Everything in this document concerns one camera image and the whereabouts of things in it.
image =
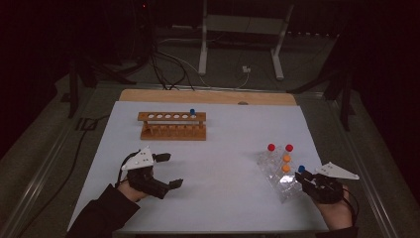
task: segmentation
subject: wooden test tube rack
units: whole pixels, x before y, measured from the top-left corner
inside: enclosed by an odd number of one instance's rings
[[[138,120],[143,121],[142,140],[206,140],[205,112],[139,112]]]

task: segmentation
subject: black sleeve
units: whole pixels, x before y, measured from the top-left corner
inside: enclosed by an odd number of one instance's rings
[[[97,200],[89,201],[81,210],[65,237],[112,237],[112,232],[122,228],[139,208],[109,184]]]
[[[358,227],[352,226],[341,230],[317,233],[315,236],[317,238],[356,238],[358,237],[358,230]]]

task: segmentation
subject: blue cap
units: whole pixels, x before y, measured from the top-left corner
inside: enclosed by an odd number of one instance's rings
[[[299,166],[299,168],[297,169],[297,171],[298,171],[299,173],[302,173],[302,172],[304,172],[304,171],[305,171],[305,167],[304,167],[304,166]]]

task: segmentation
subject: orange cap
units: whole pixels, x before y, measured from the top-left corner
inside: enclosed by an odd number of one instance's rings
[[[284,165],[281,167],[281,170],[284,171],[285,173],[288,173],[290,171],[290,166],[289,165]]]
[[[288,162],[291,161],[291,157],[289,155],[284,155],[283,156],[283,161],[288,163]]]

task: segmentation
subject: bottle cap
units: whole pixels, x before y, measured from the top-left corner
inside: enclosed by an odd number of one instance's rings
[[[299,166],[299,168],[297,169],[297,171],[299,173],[303,173],[305,171],[305,167],[304,166]]]
[[[281,167],[281,170],[284,171],[285,173],[288,173],[290,171],[290,166],[289,165],[284,165]]]
[[[289,144],[289,145],[287,145],[287,146],[286,146],[286,151],[287,151],[287,152],[291,152],[291,151],[293,151],[293,146],[292,146],[292,145],[290,145],[290,144]]]
[[[283,161],[286,163],[289,163],[291,161],[291,157],[289,155],[284,155],[283,156]]]
[[[269,144],[266,148],[267,148],[269,151],[274,151],[274,150],[275,150],[275,145],[274,145],[274,144]]]

